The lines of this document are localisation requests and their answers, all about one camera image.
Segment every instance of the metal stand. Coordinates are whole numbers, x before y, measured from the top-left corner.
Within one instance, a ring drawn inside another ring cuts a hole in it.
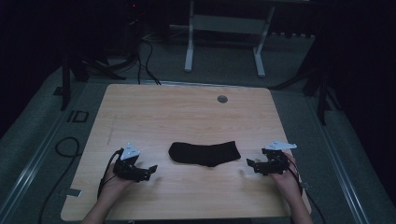
[[[253,48],[253,56],[256,62],[257,73],[259,77],[264,77],[264,67],[262,65],[262,46],[265,37],[268,34],[269,24],[274,15],[275,7],[271,7],[267,19],[253,20],[242,18],[217,17],[194,14],[194,1],[190,1],[190,25],[189,25],[189,45],[187,47],[186,63],[184,70],[190,72],[192,70],[192,58],[194,53],[193,32],[194,30],[207,30],[218,32],[229,32],[239,34],[260,35],[260,43]]]

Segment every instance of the black cable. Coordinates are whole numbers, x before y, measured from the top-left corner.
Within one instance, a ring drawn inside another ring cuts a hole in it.
[[[152,54],[152,45],[151,45],[148,41],[146,41],[146,40],[144,40],[144,39],[142,39],[142,42],[145,43],[145,44],[147,44],[147,45],[149,45],[150,51],[149,51],[149,54],[148,54],[148,58],[146,59],[146,65],[145,65],[145,66],[143,66],[142,64],[140,64],[140,65],[143,66],[143,67],[146,69],[146,72],[148,73],[148,75],[155,81],[155,83],[156,83],[157,85],[161,85],[160,80],[158,80],[158,78],[156,78],[156,77],[149,71],[149,58],[151,57],[151,54]]]
[[[75,153],[74,153],[73,155],[66,155],[66,154],[63,154],[63,153],[59,150],[59,145],[60,145],[62,142],[66,141],[66,140],[69,140],[69,139],[74,140],[74,141],[76,142],[76,145],[77,145],[76,151],[75,151]],[[48,202],[49,199],[50,199],[50,196],[53,194],[53,192],[54,192],[54,191],[56,190],[56,188],[58,187],[59,183],[62,181],[62,179],[64,178],[64,176],[65,176],[65,175],[67,174],[67,172],[70,170],[70,168],[71,168],[72,164],[74,163],[75,159],[76,159],[77,157],[79,157],[79,156],[82,155],[82,153],[79,153],[79,141],[78,141],[77,138],[75,138],[75,137],[66,137],[66,138],[62,139],[61,141],[59,141],[59,142],[56,144],[55,150],[56,150],[56,153],[57,153],[58,155],[60,155],[60,156],[62,156],[62,157],[66,157],[66,158],[72,158],[72,160],[70,161],[69,165],[68,165],[67,168],[64,170],[64,173],[63,173],[63,174],[61,175],[61,177],[58,179],[58,181],[56,182],[56,184],[52,187],[52,190],[49,192],[49,195],[47,196],[46,200],[44,201],[43,205],[41,206],[40,215],[38,216],[38,223],[39,223],[39,224],[42,223],[42,217],[43,217],[44,209],[45,209],[45,207],[46,207],[46,205],[47,205],[47,202]]]
[[[297,181],[297,185],[298,185],[298,187],[300,189],[301,194],[303,194],[303,187],[301,186],[301,183],[300,183],[300,177],[299,177],[300,175],[299,175],[299,171],[297,169],[297,166],[296,166],[296,164],[294,162],[292,162],[292,161],[289,161],[289,162],[291,162],[291,164],[293,164],[294,168],[296,169],[296,173],[294,173],[290,168],[288,168],[288,169],[291,172],[291,174],[294,176],[294,179]],[[324,218],[320,208],[318,207],[318,205],[312,199],[311,195],[309,195],[306,190],[305,190],[305,194],[308,197],[308,199],[311,201],[311,203],[315,206],[315,208],[317,209],[317,211],[318,211],[318,213],[319,213],[319,215],[320,215],[320,217],[322,219],[322,222],[325,224],[326,223],[326,219]]]

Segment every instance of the wooden table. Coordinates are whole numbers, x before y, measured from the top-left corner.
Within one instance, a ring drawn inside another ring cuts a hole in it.
[[[220,103],[224,95],[227,103]],[[96,201],[111,155],[130,142],[141,151],[136,166],[158,164],[150,181],[133,184],[108,219],[282,217],[289,208],[268,176],[246,159],[265,160],[261,148],[287,141],[267,89],[109,85],[67,197],[63,220],[82,220]],[[215,145],[235,141],[241,159],[214,168],[172,161],[174,142]],[[307,207],[309,202],[304,195]]]

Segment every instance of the human arm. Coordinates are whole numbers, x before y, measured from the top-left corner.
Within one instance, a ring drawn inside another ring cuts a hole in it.
[[[113,173],[114,164],[109,166],[106,174],[106,183],[93,208],[82,220],[83,224],[103,224],[111,207],[121,194],[133,183],[132,180],[124,180]]]
[[[295,159],[288,153],[285,153],[288,157],[290,163],[290,169],[285,171],[282,175],[279,174],[271,174],[274,181],[276,182],[276,186],[279,189],[280,193],[285,198],[286,202],[289,204],[291,211],[291,218],[293,219],[295,224],[311,224],[314,223],[312,217],[309,215],[308,210],[304,204],[303,198],[301,197],[300,188],[297,184],[296,179],[292,172],[295,175]]]

